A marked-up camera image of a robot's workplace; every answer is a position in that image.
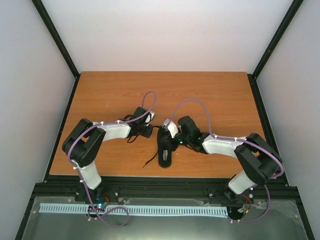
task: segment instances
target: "white ruler-like strip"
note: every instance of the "white ruler-like strip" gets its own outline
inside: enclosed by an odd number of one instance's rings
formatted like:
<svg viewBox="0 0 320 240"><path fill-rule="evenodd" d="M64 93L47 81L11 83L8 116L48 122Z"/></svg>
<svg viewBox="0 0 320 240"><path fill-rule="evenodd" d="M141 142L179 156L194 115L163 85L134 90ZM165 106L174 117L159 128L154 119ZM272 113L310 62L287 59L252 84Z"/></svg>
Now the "white ruler-like strip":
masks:
<svg viewBox="0 0 320 240"><path fill-rule="evenodd" d="M148 206L148 205L108 205L105 210L99 210L103 214L115 207L124 207L131 216L207 216L225 218L227 208L222 206ZM57 213L57 214L87 214L91 209L89 204L62 204L62 203L41 203L39 213ZM116 209L109 213L110 215L126 215L122 209Z"/></svg>

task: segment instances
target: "purple cable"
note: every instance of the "purple cable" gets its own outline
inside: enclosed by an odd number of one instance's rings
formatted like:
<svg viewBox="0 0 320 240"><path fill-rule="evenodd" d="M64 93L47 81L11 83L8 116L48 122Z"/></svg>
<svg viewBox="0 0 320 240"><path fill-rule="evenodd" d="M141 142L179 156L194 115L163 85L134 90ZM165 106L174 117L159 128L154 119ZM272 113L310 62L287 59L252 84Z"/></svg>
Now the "purple cable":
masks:
<svg viewBox="0 0 320 240"><path fill-rule="evenodd" d="M205 110L206 117L207 117L207 120L208 120L209 133L210 133L210 135L211 135L213 138L215 138L214 133L212 133L212 130L211 130L209 111L208 111L207 107L206 107L200 100L198 100L198 99L195 99L195 98L187 98L187 99L181 101L181 102L175 107L175 109L173 110L173 113L172 113L169 121L172 122L172 119L174 118L174 115L175 115L177 109L180 107L181 104L183 104L183 103L186 102L186 101L196 101L196 102L198 102L199 104L202 105L202 107L203 107L204 110ZM234 141L235 141L235 138L234 138L234 137L227 137L227 136L217 136L216 139L218 139L218 140L224 140L224 141L230 141L230 142L234 142ZM239 142L242 142L242 143L251 145L251 146L255 147L256 149L260 150L261 152L267 154L270 158L272 158L272 159L278 164L278 166L279 166L279 168L280 168L280 172L279 172L278 174L272 176L272 177L271 177L272 179L276 179L277 177L279 177L279 176L281 176L282 174L284 174L285 170L284 170L283 165L282 165L281 162L280 162L274 155L272 155L270 152L268 152L268 151L265 150L264 148L262 148L262 147L260 147L260 146L258 146L258 145L256 145L256 144L254 144L254 143L252 143L252 142L250 142L250 141L243 140L243 139L240 139L240 138L238 138L237 140L238 140Z"/></svg>
<svg viewBox="0 0 320 240"><path fill-rule="evenodd" d="M269 193L269 190L268 190L268 188L267 188L266 185L264 185L264 188L265 188L265 190L266 190L266 194L268 195L268 207L266 208L266 210L264 211L264 213L263 213L261 216L258 216L257 218L254 218L254 219L251 219L251 220L246 220L246 221L240 220L239 223L243 223L243 224L252 223L252 222L254 222L254 221L257 221L257 220L262 219L265 215L267 215L267 213L268 213L269 210L270 210L270 193Z"/></svg>
<svg viewBox="0 0 320 240"><path fill-rule="evenodd" d="M152 110L152 108L156 105L156 101L157 101L157 94L156 94L155 91L148 91L148 92L143 96L142 104L144 103L146 96L147 96L148 94L150 94L150 93L154 94L154 100L153 100L153 103L152 103L151 107L150 107L144 114L142 114L141 116L136 117L136 118L131 119L131 120L128 120L128 121L123 121L122 123L131 123L131 122L134 122L134 121L136 121L136 120L138 120L138 119L141 119L141 118L143 118L145 115L147 115L147 114ZM114 124L114 123L117 123L117 121L107 122L107 123L104 123L103 125ZM80 134L80 135L77 137L77 139L76 139L76 140L74 141L74 143L71 145L71 147L70 147L70 149L69 149L69 151L68 151L68 154L67 154L67 159L68 159L68 161L69 161L73 166L77 167L77 165L74 164L74 163L72 162L72 160L71 160L71 153L72 153L74 147L76 146L76 144L81 140L81 138L82 138L84 135L86 135L86 134L87 134L88 132L90 132L92 129L94 129L94 128L96 128L96 127L99 127L99 126L102 126L102 124L101 124L101 123L98 123L98 124L96 124L96 125L92 125L92 126L89 127L88 129L86 129L82 134ZM93 203L93 201L92 201L92 199L91 199L91 197L90 197L89 189L88 189L88 186L87 186L86 182L84 181L84 179L83 179L83 177L81 176L81 173L80 173L80 171L79 171L78 169L76 169L76 172L77 172L77 174L79 175L80 180L83 182L83 186L84 186L85 192L86 192L86 194L87 194L87 197L88 197L88 199L89 199L90 205L91 205L92 210L94 211L94 213L97 215L97 217L98 217L104 224L106 224L106 225L108 225L108 226L110 226L110 227L119 228L119 227L122 227L122 226L126 225L127 222L129 221L129 212L128 212L127 209L125 209L125 208L122 207L122 206L114 207L114 208L110 209L109 211L107 211L107 212L106 212L105 214L103 214L102 216L99 215L99 213L97 212L97 210L96 210L96 208L95 208L95 205L94 205L94 203ZM102 219L102 217L104 217L105 215L109 214L110 212L113 212L113 211L116 210L116 209L122 209L122 210L124 210L125 213L127 214L127 218L126 218L126 220L125 220L124 223L122 223L122 224L120 224L120 225L113 225L113 224L110 224L110 223L108 223L108 222L106 222L105 220Z"/></svg>

